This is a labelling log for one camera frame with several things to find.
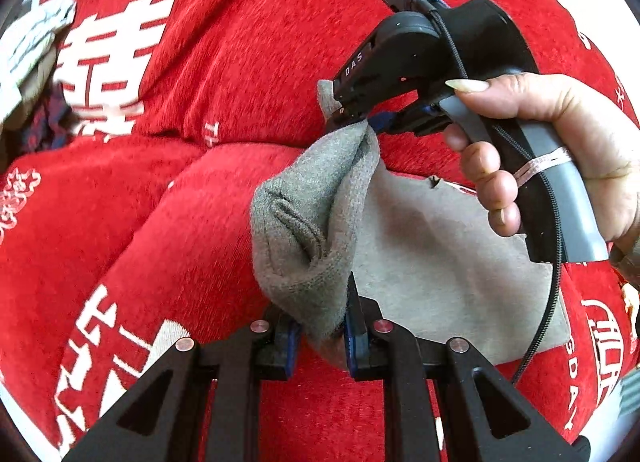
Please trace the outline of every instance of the metal screw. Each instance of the metal screw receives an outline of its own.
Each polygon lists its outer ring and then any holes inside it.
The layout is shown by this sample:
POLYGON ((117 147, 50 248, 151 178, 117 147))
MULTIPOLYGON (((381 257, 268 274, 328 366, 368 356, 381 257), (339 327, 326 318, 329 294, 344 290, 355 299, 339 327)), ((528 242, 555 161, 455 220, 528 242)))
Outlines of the metal screw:
POLYGON ((251 330, 257 334, 261 334, 269 330, 269 322, 263 319, 258 319, 251 323, 251 330))
POLYGON ((466 340, 462 339, 462 337, 454 337, 451 341, 449 341, 449 348, 454 352, 464 354, 467 350, 469 350, 469 343, 467 343, 466 340))
POLYGON ((373 322, 373 330, 381 334, 388 334, 394 329, 394 324, 388 319, 379 319, 373 322))
POLYGON ((178 352, 188 352, 195 346, 195 344, 196 341, 190 337, 183 337, 175 342, 175 349, 178 350, 178 352))

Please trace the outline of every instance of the gray fabric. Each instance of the gray fabric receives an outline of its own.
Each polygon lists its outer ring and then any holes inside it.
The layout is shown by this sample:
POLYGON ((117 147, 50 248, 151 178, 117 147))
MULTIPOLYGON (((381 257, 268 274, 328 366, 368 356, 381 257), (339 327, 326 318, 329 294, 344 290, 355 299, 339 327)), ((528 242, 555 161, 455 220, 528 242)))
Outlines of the gray fabric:
MULTIPOLYGON (((353 262, 358 292, 418 337, 469 339, 492 363, 519 359, 542 318, 551 266, 529 261, 523 235, 497 236, 472 194, 391 174, 367 193, 353 262)), ((564 302, 540 351, 565 344, 564 302)))
POLYGON ((379 161, 378 140, 363 121, 325 135, 255 191, 256 279, 314 341, 344 317, 364 199, 379 161))
POLYGON ((0 121, 21 102, 18 86, 53 44, 56 34, 71 25, 75 0, 49 0, 13 22, 0 38, 0 121))
POLYGON ((19 130, 24 126, 47 84, 47 79, 49 79, 53 66, 56 64, 56 57, 56 47, 52 46, 22 82, 19 87, 22 101, 14 108, 11 115, 6 118, 4 122, 5 130, 19 130))
MULTIPOLYGON (((333 84, 318 84, 325 117, 333 84)), ((252 202, 254 271, 313 341, 341 323, 346 282, 418 337, 468 338, 491 362, 519 359, 540 323, 551 267, 501 238, 473 195, 389 173, 364 121, 325 135, 252 202)), ((540 351, 569 340, 561 298, 540 351)))

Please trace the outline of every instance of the gray handle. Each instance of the gray handle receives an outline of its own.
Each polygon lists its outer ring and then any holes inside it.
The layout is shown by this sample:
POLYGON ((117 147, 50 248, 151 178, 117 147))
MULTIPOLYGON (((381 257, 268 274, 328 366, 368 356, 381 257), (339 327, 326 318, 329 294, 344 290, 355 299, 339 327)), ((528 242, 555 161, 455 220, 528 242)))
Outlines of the gray handle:
MULTIPOLYGON (((524 121, 521 119, 487 119, 469 110, 456 96, 440 102, 440 108, 452 121, 462 127, 472 142, 485 140, 492 143, 502 161, 502 168, 514 173, 518 165, 513 160, 514 150, 490 128, 496 125, 513 134, 521 133, 534 157, 554 152, 563 146, 555 128, 548 122, 524 121)), ((556 197, 560 215, 564 260, 566 262, 600 262, 609 257, 607 245, 598 231, 591 201, 584 181, 574 162, 558 164, 545 170, 546 178, 556 197)), ((549 214, 542 214, 540 200, 544 192, 536 191, 526 183, 520 188, 516 203, 522 217, 522 227, 527 234, 529 257, 534 262, 553 261, 553 228, 549 228, 549 214)))

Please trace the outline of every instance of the long fingernail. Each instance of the long fingernail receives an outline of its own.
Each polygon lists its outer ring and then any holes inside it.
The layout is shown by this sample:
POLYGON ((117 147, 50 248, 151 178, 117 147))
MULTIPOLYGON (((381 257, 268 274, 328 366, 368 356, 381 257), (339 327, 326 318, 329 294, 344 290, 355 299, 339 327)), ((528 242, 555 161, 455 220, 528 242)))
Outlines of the long fingernail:
POLYGON ((484 92, 491 86, 488 82, 477 79, 449 79, 444 81, 444 84, 463 94, 484 92))

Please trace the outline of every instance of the red blanket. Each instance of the red blanket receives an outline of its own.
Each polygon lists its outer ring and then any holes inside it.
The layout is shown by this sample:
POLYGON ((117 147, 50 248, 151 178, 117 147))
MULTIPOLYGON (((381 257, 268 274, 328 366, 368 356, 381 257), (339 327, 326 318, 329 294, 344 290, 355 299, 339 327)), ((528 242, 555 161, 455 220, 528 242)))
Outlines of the red blanket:
MULTIPOLYGON (((316 81, 388 15, 379 0, 77 1, 56 79, 93 137, 15 162, 0 220, 0 373, 61 453, 179 337, 225 338, 260 315, 255 187, 322 134, 316 81)), ((619 100, 555 0, 494 1, 543 73, 619 100)), ((391 169, 465 183, 439 136, 381 147, 391 169)), ((520 389, 572 440, 637 355, 608 264, 567 266, 562 290, 572 339, 520 389)), ((265 461, 379 460, 382 387, 305 349, 289 384, 266 385, 261 443, 265 461)))

